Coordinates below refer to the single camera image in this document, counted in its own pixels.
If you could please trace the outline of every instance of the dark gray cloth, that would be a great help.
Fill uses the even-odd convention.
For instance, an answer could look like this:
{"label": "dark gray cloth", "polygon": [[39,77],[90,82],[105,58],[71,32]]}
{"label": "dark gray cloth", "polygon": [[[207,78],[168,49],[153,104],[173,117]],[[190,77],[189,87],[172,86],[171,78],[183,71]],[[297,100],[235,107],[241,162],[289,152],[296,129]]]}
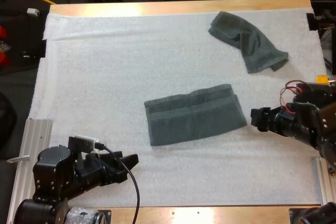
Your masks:
{"label": "dark gray cloth", "polygon": [[236,15],[220,12],[211,23],[209,33],[242,50],[248,73],[266,68],[280,69],[288,61],[288,53],[275,48],[254,25]]}
{"label": "dark gray cloth", "polygon": [[152,146],[220,135],[246,125],[230,84],[145,102]]}

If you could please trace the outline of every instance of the metal clamp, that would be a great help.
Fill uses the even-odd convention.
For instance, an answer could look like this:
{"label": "metal clamp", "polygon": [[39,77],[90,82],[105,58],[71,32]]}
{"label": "metal clamp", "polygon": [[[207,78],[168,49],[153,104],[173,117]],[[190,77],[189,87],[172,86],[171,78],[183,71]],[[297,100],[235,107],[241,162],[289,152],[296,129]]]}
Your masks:
{"label": "metal clamp", "polygon": [[6,163],[13,164],[13,163],[18,163],[20,161],[28,161],[28,160],[30,160],[30,156],[29,155],[24,155],[24,156],[21,156],[21,157],[13,157],[11,159],[8,159],[8,160],[6,160]]}

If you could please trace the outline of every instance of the cable connector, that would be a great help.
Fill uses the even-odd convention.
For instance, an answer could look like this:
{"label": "cable connector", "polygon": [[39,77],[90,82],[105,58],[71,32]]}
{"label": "cable connector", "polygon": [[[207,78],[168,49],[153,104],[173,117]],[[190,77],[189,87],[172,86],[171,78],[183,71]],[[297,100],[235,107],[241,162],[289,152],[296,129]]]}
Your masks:
{"label": "cable connector", "polygon": [[99,142],[95,142],[95,148],[102,151],[105,150],[105,145]]}

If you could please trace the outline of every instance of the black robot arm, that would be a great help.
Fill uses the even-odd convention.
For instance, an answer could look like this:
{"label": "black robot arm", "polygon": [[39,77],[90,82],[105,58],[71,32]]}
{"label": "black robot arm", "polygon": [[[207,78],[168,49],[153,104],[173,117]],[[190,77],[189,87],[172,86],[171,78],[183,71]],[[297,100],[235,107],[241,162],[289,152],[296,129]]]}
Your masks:
{"label": "black robot arm", "polygon": [[252,109],[251,124],[311,145],[336,171],[336,89],[305,82],[296,87],[300,92],[292,103],[273,110]]}
{"label": "black robot arm", "polygon": [[92,141],[76,137],[69,137],[68,147],[43,150],[33,168],[35,193],[19,205],[14,224],[64,223],[68,199],[97,186],[127,180],[125,167],[130,170],[139,162],[137,154],[123,157],[122,152],[100,154],[93,150]]}

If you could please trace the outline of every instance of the metal bracket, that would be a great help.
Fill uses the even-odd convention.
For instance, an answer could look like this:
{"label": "metal bracket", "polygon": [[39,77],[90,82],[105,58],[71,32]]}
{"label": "metal bracket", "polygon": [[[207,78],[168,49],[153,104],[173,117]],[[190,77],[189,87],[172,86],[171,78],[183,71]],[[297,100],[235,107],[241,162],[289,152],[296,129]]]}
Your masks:
{"label": "metal bracket", "polygon": [[22,157],[13,157],[11,159],[7,159],[6,162],[10,163],[10,164],[14,164],[14,163],[18,163],[20,161],[28,161],[30,160],[30,156],[29,155],[24,155]]}
{"label": "metal bracket", "polygon": [[321,205],[336,202],[336,176],[330,175],[328,163],[322,157],[315,158],[318,183],[320,189]]}
{"label": "metal bracket", "polygon": [[26,120],[20,155],[9,161],[13,163],[26,160],[17,165],[7,224],[13,223],[19,204],[24,199],[31,198],[35,191],[33,166],[37,161],[37,155],[49,146],[52,122],[50,119]]}

